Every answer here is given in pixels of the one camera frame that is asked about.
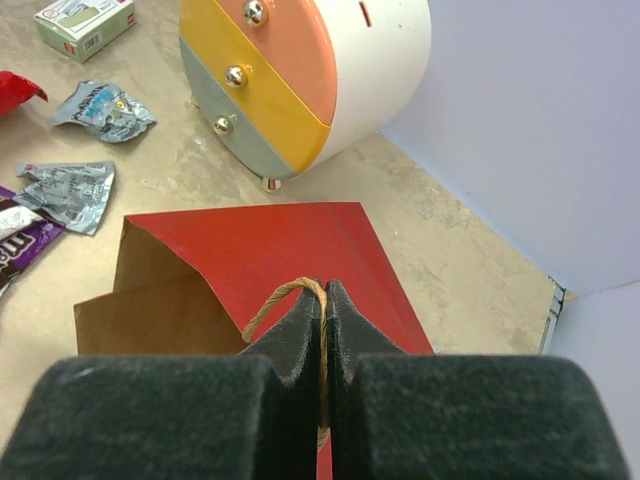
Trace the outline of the purple candy packet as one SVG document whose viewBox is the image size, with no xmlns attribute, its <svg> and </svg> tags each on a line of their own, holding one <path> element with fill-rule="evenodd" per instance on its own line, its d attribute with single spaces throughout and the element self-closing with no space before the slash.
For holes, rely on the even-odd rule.
<svg viewBox="0 0 640 480">
<path fill-rule="evenodd" d="M 2 196 L 15 201 L 15 193 L 4 187 L 1 188 Z M 43 221 L 1 240 L 1 294 L 5 293 L 14 277 L 22 274 L 64 232 L 63 226 L 37 211 L 34 212 L 42 216 Z"/>
</svg>

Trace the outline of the red brown paper bag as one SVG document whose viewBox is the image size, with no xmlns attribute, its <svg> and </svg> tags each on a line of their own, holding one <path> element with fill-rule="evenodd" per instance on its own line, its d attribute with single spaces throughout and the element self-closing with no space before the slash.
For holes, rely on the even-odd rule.
<svg viewBox="0 0 640 480">
<path fill-rule="evenodd" d="M 231 356 L 280 321 L 303 291 L 320 303 L 317 473 L 331 470 L 328 285 L 404 351 L 432 348 L 363 210 L 290 204 L 127 217 L 113 289 L 74 308 L 86 356 Z"/>
</svg>

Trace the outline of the silver foil snack packet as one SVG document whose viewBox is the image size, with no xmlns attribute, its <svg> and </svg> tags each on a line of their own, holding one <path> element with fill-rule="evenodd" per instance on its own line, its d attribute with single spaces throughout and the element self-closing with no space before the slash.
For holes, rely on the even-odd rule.
<svg viewBox="0 0 640 480">
<path fill-rule="evenodd" d="M 107 209 L 115 174 L 113 161 L 21 163 L 16 176 L 28 184 L 14 199 L 69 231 L 93 236 Z"/>
</svg>

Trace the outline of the dark brown candy packet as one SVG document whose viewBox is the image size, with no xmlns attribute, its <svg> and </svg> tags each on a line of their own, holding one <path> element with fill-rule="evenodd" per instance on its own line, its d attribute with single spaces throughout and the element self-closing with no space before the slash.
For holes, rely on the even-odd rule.
<svg viewBox="0 0 640 480">
<path fill-rule="evenodd" d="M 0 239 L 5 240 L 27 229 L 43 217 L 10 198 L 1 197 Z"/>
</svg>

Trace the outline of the red candy snack bag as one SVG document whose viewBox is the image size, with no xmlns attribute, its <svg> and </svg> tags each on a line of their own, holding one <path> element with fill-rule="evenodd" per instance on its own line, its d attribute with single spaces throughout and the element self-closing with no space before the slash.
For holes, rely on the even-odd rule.
<svg viewBox="0 0 640 480">
<path fill-rule="evenodd" d="M 48 101 L 46 92 L 33 81 L 11 71 L 0 72 L 0 114 L 6 115 L 33 97 Z"/>
</svg>

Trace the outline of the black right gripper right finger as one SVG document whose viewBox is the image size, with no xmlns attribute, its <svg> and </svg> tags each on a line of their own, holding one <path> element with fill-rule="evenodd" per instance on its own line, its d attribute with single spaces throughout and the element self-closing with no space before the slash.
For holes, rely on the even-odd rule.
<svg viewBox="0 0 640 480">
<path fill-rule="evenodd" d="M 336 479 L 626 479 L 601 398 L 574 362 L 417 355 L 328 285 Z"/>
</svg>

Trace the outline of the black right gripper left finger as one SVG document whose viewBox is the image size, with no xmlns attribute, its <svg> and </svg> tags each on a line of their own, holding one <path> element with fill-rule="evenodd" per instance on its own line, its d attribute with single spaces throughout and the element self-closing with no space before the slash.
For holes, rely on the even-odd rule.
<svg viewBox="0 0 640 480">
<path fill-rule="evenodd" d="M 320 303 L 309 291 L 242 353 L 78 356 L 35 384 L 5 479 L 312 479 Z"/>
</svg>

